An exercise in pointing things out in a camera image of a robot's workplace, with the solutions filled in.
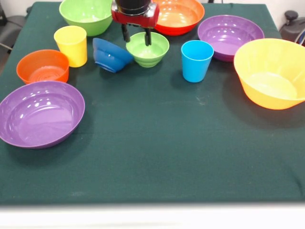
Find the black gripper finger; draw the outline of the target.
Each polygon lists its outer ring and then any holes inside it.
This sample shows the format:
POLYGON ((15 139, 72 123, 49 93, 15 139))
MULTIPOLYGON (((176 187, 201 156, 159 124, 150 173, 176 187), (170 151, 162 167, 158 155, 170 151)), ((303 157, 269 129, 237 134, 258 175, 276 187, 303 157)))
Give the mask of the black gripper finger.
POLYGON ((126 24, 122 24, 122 34, 125 42, 130 42, 130 36, 126 24))
POLYGON ((146 46, 150 46, 152 44, 152 40, 151 40, 151 29, 150 28, 145 28, 145 45, 146 46))

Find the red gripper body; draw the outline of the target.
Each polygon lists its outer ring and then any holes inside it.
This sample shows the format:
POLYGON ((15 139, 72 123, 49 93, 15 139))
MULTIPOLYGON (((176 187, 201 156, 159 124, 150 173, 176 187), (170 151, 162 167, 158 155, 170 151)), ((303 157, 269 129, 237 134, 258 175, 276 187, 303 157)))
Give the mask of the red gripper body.
POLYGON ((142 28, 154 28, 158 21, 159 5, 157 3, 149 3, 143 13, 131 14, 124 13, 122 7, 119 7, 117 3, 112 3, 111 12, 114 21, 120 24, 131 24, 140 26, 142 28))

